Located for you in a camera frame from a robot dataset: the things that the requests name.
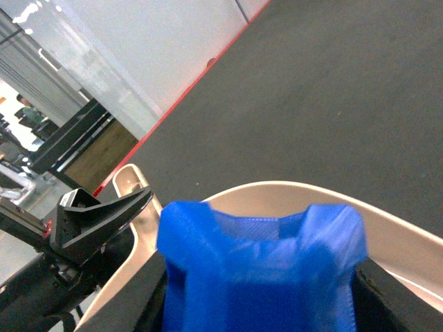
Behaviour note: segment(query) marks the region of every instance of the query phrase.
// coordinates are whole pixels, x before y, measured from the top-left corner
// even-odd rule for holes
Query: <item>red floor trim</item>
[[[228,50],[228,48],[231,47],[232,44],[240,37],[240,35],[248,28],[248,26],[257,18],[257,16],[264,10],[264,8],[271,2],[271,0],[268,0],[261,8],[260,10],[252,17],[252,19],[249,20],[249,23],[241,29],[236,36],[229,42],[228,45],[218,54],[218,56],[215,58],[215,61],[212,62],[212,64],[204,70],[203,73],[200,74],[200,76],[183,92],[183,94],[180,96],[180,98],[169,108],[169,110],[163,114],[163,116],[160,118],[160,120],[149,130],[149,132],[143,136],[141,140],[138,141],[135,147],[132,148],[132,150],[126,155],[126,157],[123,158],[122,161],[117,165],[116,168],[106,177],[106,179],[102,182],[101,185],[98,186],[98,188],[93,193],[94,196],[97,196],[103,188],[110,182],[110,180],[113,178],[115,173],[125,166],[127,161],[136,153],[136,151],[143,145],[143,143],[151,136],[151,134],[154,132],[155,129],[167,118],[168,115],[171,114],[171,112],[175,109],[175,107],[184,99],[184,97],[188,94],[188,92],[198,83],[198,81],[206,74],[206,72],[214,65],[215,62],[218,61],[218,59]]]

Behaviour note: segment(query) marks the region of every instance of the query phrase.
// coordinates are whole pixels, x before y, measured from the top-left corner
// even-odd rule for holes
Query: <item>blue 3d printed part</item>
[[[355,332],[351,281],[367,256],[348,205],[283,218],[175,202],[157,246],[168,272],[163,332]]]

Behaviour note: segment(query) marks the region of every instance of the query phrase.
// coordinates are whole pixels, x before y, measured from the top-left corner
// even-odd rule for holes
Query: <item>white wall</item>
[[[253,11],[263,0],[243,2]],[[18,17],[29,3],[0,7]],[[21,27],[137,138],[246,24],[234,0],[39,3]]]

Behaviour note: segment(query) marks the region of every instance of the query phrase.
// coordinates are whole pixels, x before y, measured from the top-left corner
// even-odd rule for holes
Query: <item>floor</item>
[[[443,237],[442,77],[441,1],[271,1],[128,163],[164,205],[296,181]]]

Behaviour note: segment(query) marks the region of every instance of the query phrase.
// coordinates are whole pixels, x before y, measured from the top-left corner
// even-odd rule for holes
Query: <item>black cable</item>
[[[82,318],[82,317],[83,317],[83,310],[82,310],[82,308],[80,307],[80,305],[76,306],[76,308],[75,308],[75,312],[77,313],[77,315],[78,315],[79,318]]]
[[[235,3],[237,4],[238,8],[240,9],[240,12],[242,12],[242,15],[243,15],[244,19],[246,20],[246,22],[249,23],[249,19],[246,16],[246,13],[244,12],[244,9],[243,9],[242,5],[240,4],[240,2],[238,0],[235,0]]]

